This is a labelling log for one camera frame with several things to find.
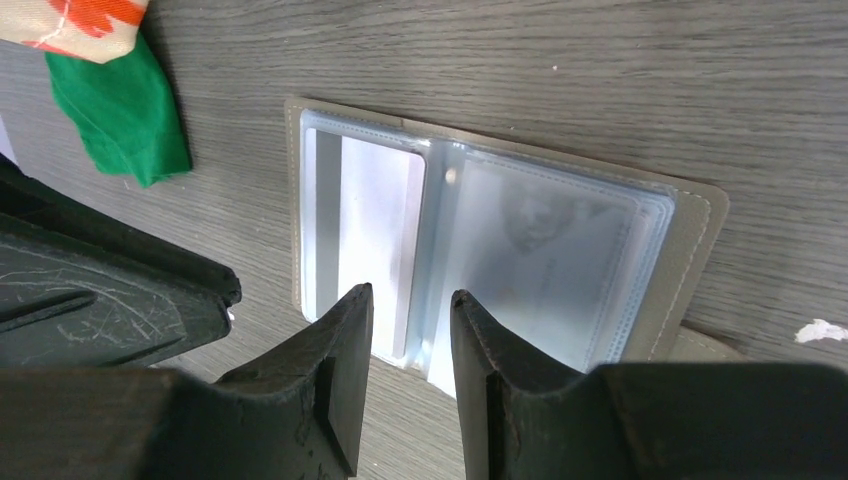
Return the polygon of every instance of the stitching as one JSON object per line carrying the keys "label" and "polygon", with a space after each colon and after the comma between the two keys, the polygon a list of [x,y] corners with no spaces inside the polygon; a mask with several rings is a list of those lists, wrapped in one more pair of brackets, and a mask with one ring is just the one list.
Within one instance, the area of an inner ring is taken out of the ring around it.
{"label": "stitching", "polygon": [[648,354],[648,361],[651,361],[654,358],[654,353],[656,353],[657,346],[660,344],[660,338],[662,337],[663,332],[665,332],[665,327],[668,325],[669,317],[671,317],[671,311],[674,310],[674,307],[677,305],[677,300],[680,298],[680,291],[683,289],[683,284],[686,283],[686,277],[689,275],[689,270],[692,268],[692,262],[695,261],[695,254],[698,252],[698,249],[701,248],[704,235],[707,234],[707,225],[709,224],[712,215],[712,205],[710,205],[709,200],[694,193],[683,193],[686,193],[687,195],[694,195],[695,197],[703,200],[704,204],[707,206],[707,215],[704,217],[704,221],[701,222],[701,233],[698,235],[698,241],[695,242],[695,248],[692,249],[692,253],[689,254],[689,260],[686,261],[686,269],[683,270],[683,275],[680,277],[680,283],[677,284],[677,290],[674,292],[674,298],[671,300],[671,305],[669,305],[668,310],[665,312],[665,318],[663,318],[660,331],[657,333],[657,338],[654,340],[654,344],[651,346],[651,352]]}
{"label": "stitching", "polygon": [[718,350],[714,349],[713,347],[710,347],[709,345],[705,345],[705,344],[703,344],[703,343],[701,343],[697,340],[691,339],[691,338],[687,337],[686,335],[683,335],[682,333],[678,333],[677,336],[684,339],[684,340],[688,340],[689,342],[694,343],[695,345],[698,345],[699,347],[706,348],[707,350],[718,354],[721,358],[727,358],[726,354],[719,352]]}
{"label": "stitching", "polygon": [[[289,180],[289,183],[290,183],[290,187],[292,187],[292,192],[291,192],[292,201],[289,202],[289,203],[294,208],[292,208],[292,210],[293,210],[292,212],[289,212],[289,215],[292,218],[297,219],[296,222],[291,222],[293,224],[292,225],[292,227],[293,227],[292,233],[291,233],[292,240],[293,240],[292,241],[292,243],[293,243],[293,245],[292,245],[292,247],[293,247],[292,248],[292,255],[294,256],[294,261],[292,262],[292,264],[294,266],[294,278],[292,278],[292,283],[294,285],[296,285],[296,288],[294,289],[295,303],[299,308],[302,309],[303,305],[301,305],[302,300],[300,298],[300,289],[303,288],[303,285],[301,285],[302,282],[300,280],[300,165],[297,165],[296,170],[294,170],[295,169],[295,161],[294,161],[295,155],[292,152],[292,149],[294,148],[294,128],[293,128],[294,124],[292,124],[292,107],[289,107],[288,111],[286,112],[286,123],[288,124],[288,130],[289,130],[289,132],[288,132],[289,133],[289,144],[286,148],[286,151],[287,151],[288,156],[289,156],[289,168],[293,169],[289,173],[289,178],[291,179],[291,180]],[[297,158],[300,159],[300,152],[297,152]]]}
{"label": "stitching", "polygon": [[[292,107],[289,107],[289,109],[288,109],[289,125],[291,125],[292,109],[293,109]],[[387,127],[387,128],[397,129],[397,127],[393,127],[391,125],[387,125],[387,124],[384,124],[384,123],[373,122],[373,121],[362,120],[362,119],[354,119],[353,117],[350,117],[348,115],[328,112],[326,110],[321,110],[321,109],[318,109],[318,108],[310,109],[310,110],[315,111],[315,112],[319,112],[319,113],[323,113],[325,115],[332,115],[332,116],[335,116],[335,117],[346,118],[348,120],[355,120],[355,121],[358,121],[358,122],[364,122],[364,123],[368,123],[368,124],[371,124],[371,125],[380,125],[380,126]],[[293,129],[289,128],[289,137],[291,139],[290,143],[293,142],[293,138],[294,138],[294,134],[293,134],[292,130]],[[555,166],[555,167],[558,167],[560,169],[563,168],[562,164],[558,164],[557,162],[554,162],[550,159],[529,157],[528,155],[525,155],[525,154],[517,154],[517,155],[524,157],[524,158],[533,158],[535,161],[541,162],[545,165]],[[294,164],[294,160],[292,159],[291,152],[289,152],[289,159],[291,160],[291,163]],[[658,186],[658,183],[656,183],[656,182],[647,182],[647,181],[644,181],[644,180],[636,180],[636,179],[628,178],[628,177],[625,177],[625,176],[622,176],[622,175],[619,175],[619,174],[615,174],[615,173],[603,172],[603,171],[595,170],[595,169],[592,169],[592,168],[583,167],[581,165],[566,165],[565,167],[567,169],[570,169],[571,171],[585,172],[585,173],[589,173],[591,175],[596,175],[596,176],[599,176],[599,177],[602,177],[602,178],[618,180],[619,182],[629,184],[629,185],[638,185],[638,186],[641,186],[641,187],[644,187],[644,188],[657,188],[657,186]],[[681,190],[679,188],[674,187],[673,185],[669,185],[668,187],[670,187],[671,190],[673,190],[675,193],[682,193],[684,195],[695,197],[695,198],[701,200],[702,202],[704,202],[704,205],[707,208],[707,212],[706,212],[706,215],[704,217],[704,221],[701,222],[701,232],[698,235],[698,240],[695,242],[695,247],[692,249],[692,253],[689,254],[689,259],[686,262],[686,269],[683,271],[683,275],[680,277],[680,283],[677,285],[677,290],[674,292],[674,297],[671,301],[671,305],[669,306],[668,310],[666,311],[665,318],[663,318],[663,323],[660,326],[660,331],[657,333],[657,338],[654,340],[654,344],[651,346],[651,351],[648,354],[648,361],[650,361],[654,358],[654,354],[656,353],[657,346],[660,343],[660,338],[662,338],[662,335],[663,335],[663,333],[665,333],[665,329],[668,326],[668,319],[671,317],[671,312],[674,310],[674,307],[677,306],[677,301],[680,298],[680,291],[683,289],[683,284],[686,283],[686,278],[688,277],[689,271],[691,270],[692,262],[695,261],[695,255],[698,253],[698,250],[701,248],[701,245],[703,244],[704,237],[707,234],[707,227],[709,226],[710,221],[712,220],[712,204],[710,203],[709,200],[702,197],[701,195],[698,195],[697,193],[689,192],[689,191],[686,191],[686,190]],[[298,209],[299,209],[300,208],[300,195],[298,194],[298,195],[295,195],[294,197],[297,198],[297,202],[298,202],[297,205],[298,205]],[[299,214],[300,213],[299,213],[299,210],[298,210],[298,216],[296,217],[297,223],[298,223],[298,230],[299,230],[299,225],[300,225]],[[295,262],[293,262],[293,263],[294,263],[294,268],[295,268],[295,278],[297,279],[298,284],[299,284],[299,282],[300,282],[300,234],[299,233],[298,233],[297,238],[298,238],[297,243],[296,243],[296,245],[294,245],[296,248],[294,250]],[[297,289],[295,296],[296,296],[296,299],[298,300],[298,303],[299,303],[300,302],[300,288]]]}
{"label": "stitching", "polygon": [[[318,113],[321,113],[321,114],[324,114],[324,115],[329,115],[329,116],[333,116],[333,117],[338,117],[338,115],[334,115],[334,114],[332,114],[332,113],[324,112],[324,111],[321,111],[321,110],[314,110],[314,111],[315,111],[315,112],[318,112]],[[350,118],[350,120],[351,120],[351,121],[363,122],[363,120],[356,120],[355,118]],[[372,137],[377,137],[377,138],[382,138],[382,139],[384,139],[384,140],[388,140],[388,141],[395,141],[395,142],[397,141],[397,139],[396,139],[396,138],[392,138],[392,136],[391,136],[391,135],[389,135],[389,134],[385,134],[385,133],[381,133],[381,132],[376,132],[376,131],[373,131],[373,130],[369,131],[369,130],[366,130],[365,128],[361,128],[361,127],[358,127],[358,126],[356,126],[356,125],[345,125],[344,123],[339,122],[339,121],[336,121],[336,120],[328,120],[328,119],[320,118],[320,117],[319,117],[319,118],[318,118],[318,120],[317,120],[317,122],[318,122],[318,123],[321,123],[321,124],[324,124],[324,125],[334,126],[334,127],[336,127],[336,128],[342,129],[342,130],[351,130],[351,131],[354,131],[354,132],[361,133],[361,134],[363,134],[363,135],[372,136]],[[398,128],[397,128],[397,127],[392,127],[391,125],[385,125],[385,124],[382,124],[382,123],[376,123],[376,122],[364,122],[364,123],[369,123],[369,124],[371,124],[371,125],[379,125],[379,126],[381,126],[381,127],[384,127],[384,128],[386,128],[386,129],[389,129],[389,130],[393,130],[393,131],[396,131],[396,132],[401,132],[400,134],[395,134],[395,136],[396,136],[396,137],[397,137],[397,136],[399,136],[399,135],[410,136],[410,135],[409,135],[409,134],[407,134],[405,131],[403,131],[403,130],[398,130]]]}
{"label": "stitching", "polygon": [[33,45],[35,48],[44,45],[47,40],[50,40],[62,33],[62,29],[65,28],[65,22],[68,20],[68,13],[71,11],[71,2],[72,0],[65,0],[65,11],[63,11],[62,16],[59,17],[59,23],[56,24],[56,29],[38,39],[38,42]]}

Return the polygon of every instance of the gray wood grain surface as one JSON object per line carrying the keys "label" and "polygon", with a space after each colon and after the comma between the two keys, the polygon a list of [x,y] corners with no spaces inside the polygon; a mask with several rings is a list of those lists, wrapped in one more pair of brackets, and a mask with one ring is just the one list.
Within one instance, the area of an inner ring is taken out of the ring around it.
{"label": "gray wood grain surface", "polygon": [[[290,302],[283,99],[301,95],[712,183],[732,201],[685,324],[761,360],[848,367],[848,4],[835,0],[154,0],[144,25],[195,171],[98,174],[41,54],[0,45],[25,172],[223,262],[232,334],[172,364],[205,379],[304,325]],[[455,403],[375,361],[361,478],[462,478]]]}

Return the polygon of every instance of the card holder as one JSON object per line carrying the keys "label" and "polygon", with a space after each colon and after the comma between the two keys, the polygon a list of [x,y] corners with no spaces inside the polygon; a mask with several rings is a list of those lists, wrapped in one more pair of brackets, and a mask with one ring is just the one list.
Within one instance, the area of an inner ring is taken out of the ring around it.
{"label": "card holder", "polygon": [[373,354],[451,394],[458,289],[577,370],[669,355],[721,190],[313,100],[286,112],[309,321],[371,283]]}

